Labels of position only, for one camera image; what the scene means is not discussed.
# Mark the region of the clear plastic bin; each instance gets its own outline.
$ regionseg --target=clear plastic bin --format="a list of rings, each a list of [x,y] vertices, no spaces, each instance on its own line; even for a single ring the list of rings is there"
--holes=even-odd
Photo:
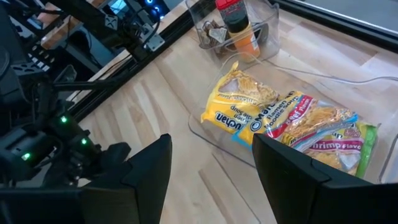
[[[244,0],[248,12],[248,18],[256,36],[255,42],[260,47],[259,59],[267,59],[278,53],[280,49],[278,25],[279,5],[271,5],[267,0]],[[205,25],[215,21],[219,27],[225,27],[220,12],[215,8],[215,0],[185,0],[197,30],[200,47],[209,52],[215,62],[224,62],[228,57],[237,53],[234,42],[226,35],[224,42],[217,42],[209,38],[204,31]],[[247,37],[242,34],[234,37],[234,40],[241,40]]]
[[[372,150],[364,179],[372,183],[398,182],[396,159],[398,100],[395,100],[398,96],[398,78],[353,74],[350,80],[347,80],[339,77],[341,74],[333,74],[330,77],[319,75],[306,68],[304,64],[284,65],[282,62],[276,64],[270,60],[256,58],[252,63],[244,63],[240,61],[239,55],[232,55],[225,61],[218,75],[203,93],[203,98],[192,111],[189,119],[192,132],[218,149],[254,166],[252,153],[246,147],[232,141],[231,134],[209,121],[200,122],[200,115],[205,111],[209,94],[217,81],[229,72],[234,62],[239,61],[239,70],[254,76],[281,95],[292,90],[302,91],[319,100],[349,108],[357,112],[361,120],[377,126],[377,142]]]

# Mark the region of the wooden countertop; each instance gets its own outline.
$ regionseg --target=wooden countertop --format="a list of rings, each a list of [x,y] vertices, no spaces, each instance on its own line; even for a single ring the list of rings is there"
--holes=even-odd
[[[99,7],[105,0],[87,0],[90,2],[94,7]],[[57,44],[63,37],[68,34],[68,30],[72,30],[75,28],[80,21],[76,18],[71,16],[66,17],[63,20],[63,24],[60,27],[56,27],[51,32],[49,32],[46,36],[42,38],[42,47],[45,49],[51,49],[54,45]]]
[[[170,18],[184,8],[181,3]],[[280,12],[279,30],[282,47],[273,61],[305,63],[336,77],[398,74],[398,55],[288,12]],[[170,133],[172,173],[161,223],[275,223],[256,170],[188,128],[219,67],[191,30],[80,123],[103,148],[129,143],[131,155]]]

